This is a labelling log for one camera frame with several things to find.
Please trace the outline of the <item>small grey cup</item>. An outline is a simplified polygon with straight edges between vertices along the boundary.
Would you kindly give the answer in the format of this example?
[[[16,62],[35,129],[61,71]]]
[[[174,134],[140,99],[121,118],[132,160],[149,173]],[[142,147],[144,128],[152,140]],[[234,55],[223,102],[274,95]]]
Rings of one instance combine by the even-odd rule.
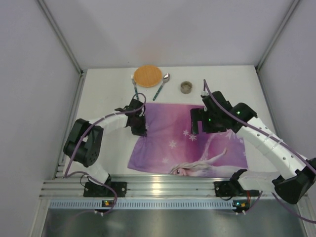
[[[183,94],[190,94],[192,89],[193,89],[193,85],[192,85],[192,83],[190,81],[183,81],[180,84],[180,91]]]

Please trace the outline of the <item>round wooden plate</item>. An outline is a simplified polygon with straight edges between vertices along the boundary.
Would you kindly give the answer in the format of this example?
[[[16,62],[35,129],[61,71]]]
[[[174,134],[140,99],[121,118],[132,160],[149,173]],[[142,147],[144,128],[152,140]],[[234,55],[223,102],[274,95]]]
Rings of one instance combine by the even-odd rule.
[[[162,72],[156,66],[145,65],[134,72],[134,80],[141,87],[153,87],[162,80]]]

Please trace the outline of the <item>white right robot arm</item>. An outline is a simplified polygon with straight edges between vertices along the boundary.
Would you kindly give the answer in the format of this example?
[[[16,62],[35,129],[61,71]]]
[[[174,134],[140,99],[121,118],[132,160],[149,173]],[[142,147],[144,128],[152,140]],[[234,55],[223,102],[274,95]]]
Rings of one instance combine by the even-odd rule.
[[[232,106],[220,91],[201,93],[204,108],[191,109],[191,131],[198,134],[231,131],[251,143],[277,169],[277,173],[236,171],[228,186],[239,196],[250,190],[275,192],[283,201],[296,204],[316,181],[316,160],[307,159],[278,138],[245,103]]]

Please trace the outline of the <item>purple Frozen placemat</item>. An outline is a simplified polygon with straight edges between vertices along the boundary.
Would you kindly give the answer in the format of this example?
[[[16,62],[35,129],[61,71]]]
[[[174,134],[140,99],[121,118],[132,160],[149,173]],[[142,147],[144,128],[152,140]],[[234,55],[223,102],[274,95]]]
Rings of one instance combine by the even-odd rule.
[[[229,178],[247,169],[244,140],[231,130],[191,132],[190,110],[196,105],[148,103],[147,136],[139,137],[128,168],[178,176]]]

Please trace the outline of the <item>spoon with teal handle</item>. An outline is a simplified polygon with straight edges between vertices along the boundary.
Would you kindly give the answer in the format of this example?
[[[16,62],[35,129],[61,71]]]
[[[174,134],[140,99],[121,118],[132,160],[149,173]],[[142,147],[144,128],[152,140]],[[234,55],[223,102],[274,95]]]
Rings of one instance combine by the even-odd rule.
[[[158,97],[159,93],[161,92],[163,86],[164,86],[167,82],[169,82],[170,77],[171,77],[171,76],[170,76],[170,73],[166,73],[166,74],[163,76],[163,78],[162,78],[162,84],[160,85],[159,89],[157,90],[156,94],[154,95],[153,101],[155,101],[155,100],[157,99],[157,97]]]

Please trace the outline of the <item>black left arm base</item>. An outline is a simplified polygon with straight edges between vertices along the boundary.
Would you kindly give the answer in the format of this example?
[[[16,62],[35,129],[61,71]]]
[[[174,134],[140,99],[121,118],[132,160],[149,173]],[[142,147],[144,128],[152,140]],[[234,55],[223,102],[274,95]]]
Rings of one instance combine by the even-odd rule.
[[[84,187],[83,196],[85,198],[112,198],[115,196],[111,190],[102,185],[93,183],[89,178],[87,178],[88,181],[83,184],[82,179],[84,176],[85,175],[81,176],[80,184]],[[113,181],[111,176],[109,176],[105,184],[112,188],[119,198],[125,197],[127,192],[126,182]]]

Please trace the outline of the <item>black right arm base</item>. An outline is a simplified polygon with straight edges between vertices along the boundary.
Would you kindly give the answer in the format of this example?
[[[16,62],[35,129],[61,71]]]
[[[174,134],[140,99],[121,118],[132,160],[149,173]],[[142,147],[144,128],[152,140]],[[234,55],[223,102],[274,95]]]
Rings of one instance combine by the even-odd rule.
[[[234,197],[258,197],[260,192],[258,190],[245,190],[241,187],[238,178],[246,172],[247,169],[240,169],[235,172],[229,181],[216,181],[214,182],[215,195],[223,200],[230,200]]]

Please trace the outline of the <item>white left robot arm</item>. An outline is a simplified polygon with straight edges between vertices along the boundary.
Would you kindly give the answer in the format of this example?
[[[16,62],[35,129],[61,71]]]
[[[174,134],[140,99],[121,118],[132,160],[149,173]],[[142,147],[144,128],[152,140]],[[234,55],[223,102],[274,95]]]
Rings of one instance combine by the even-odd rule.
[[[110,181],[110,174],[98,160],[103,136],[126,127],[131,128],[133,135],[147,136],[145,110],[145,102],[133,98],[129,105],[104,117],[77,119],[63,148],[64,155],[69,158],[64,177],[82,174],[100,186]]]

